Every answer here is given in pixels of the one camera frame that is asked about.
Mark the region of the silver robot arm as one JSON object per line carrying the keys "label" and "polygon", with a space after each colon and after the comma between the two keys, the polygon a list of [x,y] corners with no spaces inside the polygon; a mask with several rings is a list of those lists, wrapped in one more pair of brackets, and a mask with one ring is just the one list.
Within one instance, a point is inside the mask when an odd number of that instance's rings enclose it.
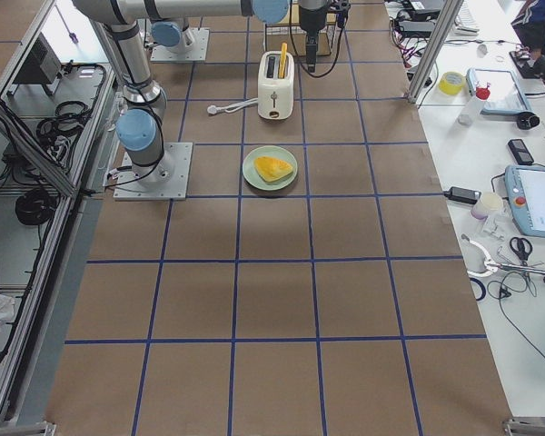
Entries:
{"label": "silver robot arm", "polygon": [[189,20],[185,17],[174,21],[153,21],[151,35],[158,45],[172,53],[184,54],[193,48],[194,36],[190,31]]}
{"label": "silver robot arm", "polygon": [[163,100],[163,89],[152,78],[138,21],[177,21],[190,17],[255,16],[268,25],[292,11],[290,1],[75,1],[74,6],[100,27],[101,45],[111,53],[111,65],[124,82],[123,95],[135,106]]}

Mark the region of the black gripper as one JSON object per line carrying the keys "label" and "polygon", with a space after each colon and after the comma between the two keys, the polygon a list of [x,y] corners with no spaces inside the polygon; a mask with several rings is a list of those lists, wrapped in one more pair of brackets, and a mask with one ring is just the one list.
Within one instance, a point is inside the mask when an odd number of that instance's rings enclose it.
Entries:
{"label": "black gripper", "polygon": [[300,28],[306,33],[305,63],[316,71],[318,35],[326,26],[327,4],[298,4]]}

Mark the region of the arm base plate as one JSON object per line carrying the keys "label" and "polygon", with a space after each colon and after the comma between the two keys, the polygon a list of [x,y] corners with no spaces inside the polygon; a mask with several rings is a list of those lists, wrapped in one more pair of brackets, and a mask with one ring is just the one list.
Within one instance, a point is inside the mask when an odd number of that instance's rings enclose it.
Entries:
{"label": "arm base plate", "polygon": [[120,172],[113,197],[116,201],[162,201],[184,200],[187,194],[189,173],[193,154],[192,143],[165,143],[160,163],[151,171],[133,166],[131,158],[124,152],[122,165],[132,169]]}
{"label": "arm base plate", "polygon": [[191,28],[182,30],[177,25],[155,23],[152,29],[154,49],[151,61],[155,63],[203,62],[207,56],[210,30]]}

